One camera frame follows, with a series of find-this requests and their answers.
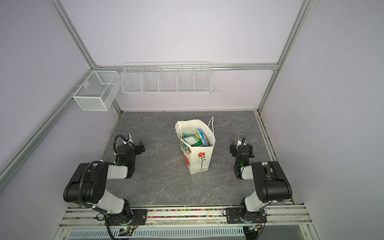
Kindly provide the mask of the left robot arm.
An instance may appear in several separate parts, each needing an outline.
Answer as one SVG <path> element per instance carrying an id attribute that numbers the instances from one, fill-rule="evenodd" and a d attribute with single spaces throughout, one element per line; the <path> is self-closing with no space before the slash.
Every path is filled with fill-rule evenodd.
<path id="1" fill-rule="evenodd" d="M 67 203 L 93 209 L 107 218 L 107 223 L 120 225 L 133 222 L 134 213 L 128 200 L 119 198 L 106 189 L 108 180 L 130 179 L 136 167 L 136 156 L 145 152 L 142 140 L 134 144 L 131 135 L 117 135 L 113 141 L 115 160 L 81 163 L 63 192 Z"/>

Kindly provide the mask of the teal Fox's candy bag front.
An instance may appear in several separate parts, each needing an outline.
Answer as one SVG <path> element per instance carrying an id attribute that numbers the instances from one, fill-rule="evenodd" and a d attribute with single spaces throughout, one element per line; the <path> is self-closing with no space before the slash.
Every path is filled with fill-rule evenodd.
<path id="1" fill-rule="evenodd" d="M 182 133 L 182 138 L 192 137 L 193 135 Z"/>

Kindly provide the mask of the white floral paper bag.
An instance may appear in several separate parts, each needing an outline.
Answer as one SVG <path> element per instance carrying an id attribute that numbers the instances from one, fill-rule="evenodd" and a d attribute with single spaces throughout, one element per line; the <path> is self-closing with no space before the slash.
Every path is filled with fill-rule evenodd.
<path id="1" fill-rule="evenodd" d="M 201 129 L 206 135 L 210 144 L 209 147 L 191 147 L 184 142 L 182 133 L 196 135 L 198 134 L 198 129 Z M 178 121 L 175 125 L 175 130 L 177 132 L 181 150 L 190 174 L 194 175 L 207 171 L 209 169 L 214 146 L 216 143 L 214 119 L 211 118 L 208 124 L 198 119 Z"/>

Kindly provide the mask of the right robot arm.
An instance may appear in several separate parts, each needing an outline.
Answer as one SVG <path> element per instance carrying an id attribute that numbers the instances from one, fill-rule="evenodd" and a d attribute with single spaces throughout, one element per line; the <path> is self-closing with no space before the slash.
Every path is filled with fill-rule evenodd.
<path id="1" fill-rule="evenodd" d="M 254 192 L 241 200 L 238 213 L 234 216 L 226 210 L 230 221 L 244 223 L 265 223 L 265 207 L 273 202 L 290 200 L 292 187 L 279 162 L 250 162 L 253 158 L 253 146 L 246 142 L 245 135 L 239 135 L 238 142 L 230 145 L 230 153 L 235 157 L 234 173 L 238 180 L 254 181 Z"/>

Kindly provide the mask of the blue M&M's packet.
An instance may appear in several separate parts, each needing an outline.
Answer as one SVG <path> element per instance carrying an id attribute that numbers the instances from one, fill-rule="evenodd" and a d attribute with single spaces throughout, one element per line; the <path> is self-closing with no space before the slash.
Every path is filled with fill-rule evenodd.
<path id="1" fill-rule="evenodd" d="M 200 139 L 202 141 L 203 146 L 209 147 L 210 144 L 209 144 L 209 141 L 208 141 L 206 135 L 204 134 L 204 132 L 201 129 L 198 129 L 198 134 L 200 136 Z"/>

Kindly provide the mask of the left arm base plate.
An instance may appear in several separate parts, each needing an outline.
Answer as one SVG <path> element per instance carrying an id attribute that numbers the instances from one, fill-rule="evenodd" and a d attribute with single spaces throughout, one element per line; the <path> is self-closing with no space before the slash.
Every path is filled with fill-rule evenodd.
<path id="1" fill-rule="evenodd" d="M 133 209 L 128 216 L 110 215 L 107 217 L 109 226 L 143 226 L 148 217 L 147 209 Z"/>

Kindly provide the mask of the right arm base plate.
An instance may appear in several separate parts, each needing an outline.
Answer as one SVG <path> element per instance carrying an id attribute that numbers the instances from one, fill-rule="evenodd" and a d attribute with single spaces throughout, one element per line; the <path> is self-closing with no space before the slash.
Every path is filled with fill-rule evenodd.
<path id="1" fill-rule="evenodd" d="M 240 207 L 225 208 L 223 210 L 228 224 L 264 224 L 267 214 L 264 211 L 249 212 Z"/>

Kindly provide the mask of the green Fox's spring tea bag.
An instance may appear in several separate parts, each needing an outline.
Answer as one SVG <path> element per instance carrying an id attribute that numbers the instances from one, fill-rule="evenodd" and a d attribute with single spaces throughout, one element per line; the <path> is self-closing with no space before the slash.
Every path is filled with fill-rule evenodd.
<path id="1" fill-rule="evenodd" d="M 183 140 L 191 147 L 201 147 L 204 145 L 199 134 L 186 136 L 183 138 Z"/>

